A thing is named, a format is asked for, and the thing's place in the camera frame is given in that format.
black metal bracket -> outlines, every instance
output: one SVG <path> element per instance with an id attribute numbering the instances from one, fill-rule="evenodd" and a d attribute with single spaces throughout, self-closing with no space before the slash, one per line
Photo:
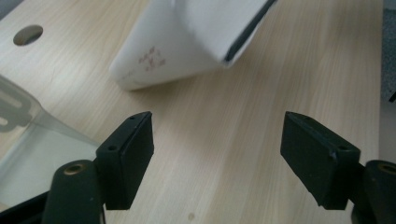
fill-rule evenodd
<path id="1" fill-rule="evenodd" d="M 129 209 L 154 153 L 151 113 L 136 114 L 96 150 L 94 161 L 60 167 L 49 192 L 0 213 L 0 223 L 106 223 Z"/>
<path id="2" fill-rule="evenodd" d="M 286 112 L 281 155 L 319 206 L 344 210 L 355 206 L 352 221 L 396 223 L 396 165 L 359 164 L 361 151 L 308 116 Z"/>

white paper bag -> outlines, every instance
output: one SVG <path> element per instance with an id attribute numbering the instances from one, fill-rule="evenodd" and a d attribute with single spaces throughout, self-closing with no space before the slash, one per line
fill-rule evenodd
<path id="1" fill-rule="evenodd" d="M 275 0 L 151 0 L 110 65 L 136 90 L 232 65 Z"/>

transparent plastic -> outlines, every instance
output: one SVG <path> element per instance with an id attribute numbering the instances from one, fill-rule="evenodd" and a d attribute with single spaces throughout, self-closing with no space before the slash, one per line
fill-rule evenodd
<path id="1" fill-rule="evenodd" d="M 98 146 L 0 76 L 0 211 L 49 190 L 57 168 L 93 160 Z"/>

screw hole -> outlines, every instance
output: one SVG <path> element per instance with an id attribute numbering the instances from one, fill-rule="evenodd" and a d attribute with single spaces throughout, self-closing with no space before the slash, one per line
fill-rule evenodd
<path id="1" fill-rule="evenodd" d="M 76 175 L 83 171 L 85 166 L 83 164 L 73 164 L 64 170 L 65 175 Z"/>
<path id="2" fill-rule="evenodd" d="M 38 38 L 43 34 L 43 27 L 39 25 L 30 25 L 19 32 L 17 32 L 14 36 L 14 44 L 17 46 L 26 46 L 37 41 Z"/>
<path id="3" fill-rule="evenodd" d="M 115 150 L 117 150 L 117 147 L 116 146 L 110 146 L 110 147 L 108 147 L 108 150 L 109 151 L 115 151 Z"/>
<path id="4" fill-rule="evenodd" d="M 378 165 L 379 169 L 391 175 L 396 175 L 396 167 L 381 163 Z"/>

light wood grain surface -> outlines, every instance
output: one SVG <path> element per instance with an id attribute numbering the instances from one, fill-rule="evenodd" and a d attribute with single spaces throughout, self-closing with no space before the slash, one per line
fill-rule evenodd
<path id="1" fill-rule="evenodd" d="M 108 223 L 350 223 L 325 211 L 281 158 L 287 110 L 317 119 L 377 157 L 382 2 L 279 0 L 242 58 L 142 91 L 108 67 L 144 0 L 24 1 L 0 21 L 0 74 L 56 118 L 102 142 L 153 113 L 155 154 L 129 211 Z M 43 35 L 17 47 L 14 35 Z"/>

